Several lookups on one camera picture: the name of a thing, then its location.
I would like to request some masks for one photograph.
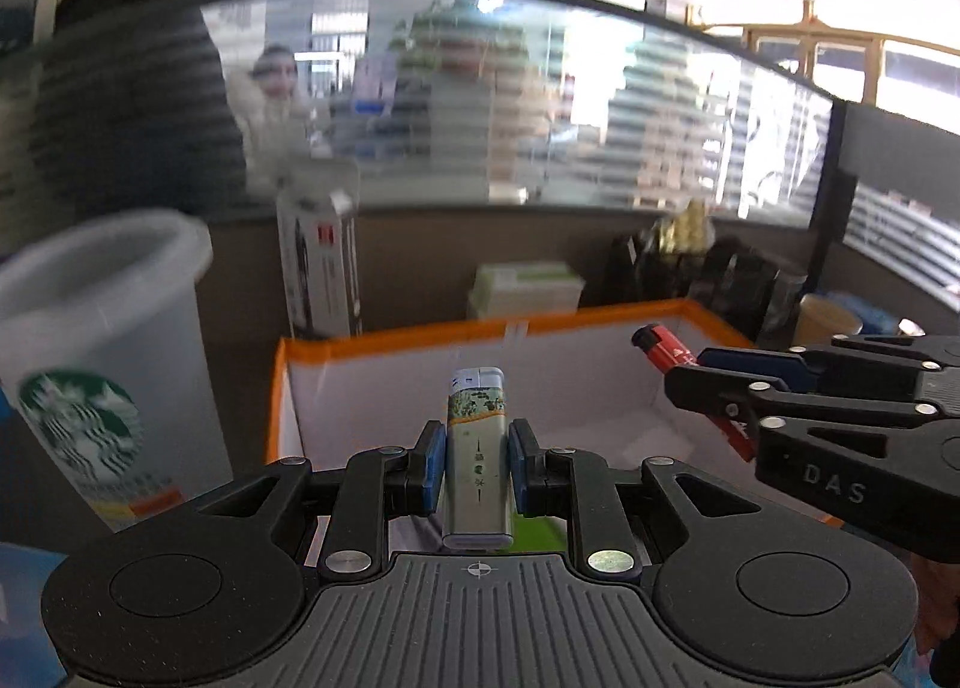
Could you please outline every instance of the white lighter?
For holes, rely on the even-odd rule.
[[[446,405],[443,545],[492,552],[510,547],[510,469],[503,372],[465,368]]]

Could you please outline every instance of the woman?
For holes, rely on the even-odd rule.
[[[245,197],[242,139],[203,15],[120,13],[152,1],[56,9],[32,144],[82,217],[144,205],[216,215]]]
[[[329,107],[322,100],[302,99],[297,77],[294,53],[272,45],[253,70],[227,79],[227,99],[243,133],[247,189],[256,197],[275,195],[305,159],[330,156],[320,135],[329,128]]]

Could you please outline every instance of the circular pad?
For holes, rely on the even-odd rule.
[[[944,441],[940,447],[940,456],[954,471],[960,471],[960,436]]]
[[[840,567],[805,552],[760,555],[740,568],[736,584],[759,608],[790,616],[822,615],[850,592]]]
[[[110,583],[114,602],[145,618],[196,612],[220,592],[220,570],[194,555],[151,555],[128,564]]]
[[[189,685],[270,648],[304,600],[301,568],[253,518],[187,513],[71,555],[44,586],[41,608],[69,671],[109,684]]]
[[[893,555],[804,515],[701,517],[653,602],[702,657],[752,681],[846,680],[895,659],[917,591]]]

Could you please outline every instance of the red lighter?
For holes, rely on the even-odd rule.
[[[690,352],[685,344],[663,325],[657,323],[644,325],[634,333],[631,341],[635,347],[643,349],[647,359],[661,373],[666,373],[677,365],[698,365],[693,352]],[[707,419],[722,430],[727,437],[727,442],[738,456],[747,463],[754,459],[757,454],[754,451],[754,445],[735,424],[723,417],[707,417]]]

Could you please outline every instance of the starbucks cup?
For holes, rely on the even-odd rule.
[[[0,383],[83,499],[120,530],[232,478],[194,283],[205,225],[95,220],[0,268]]]

